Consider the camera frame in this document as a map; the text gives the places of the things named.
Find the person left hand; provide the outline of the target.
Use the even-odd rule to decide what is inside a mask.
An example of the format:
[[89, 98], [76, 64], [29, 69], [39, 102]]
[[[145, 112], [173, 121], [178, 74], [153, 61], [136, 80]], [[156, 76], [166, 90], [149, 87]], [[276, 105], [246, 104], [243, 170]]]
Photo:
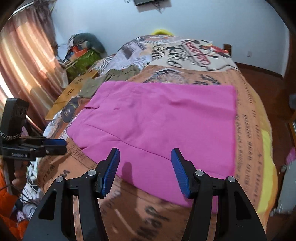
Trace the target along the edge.
[[15, 179], [12, 181], [12, 185], [16, 187], [17, 190], [22, 191], [27, 183], [27, 166], [29, 162], [23, 161], [21, 167], [15, 171]]

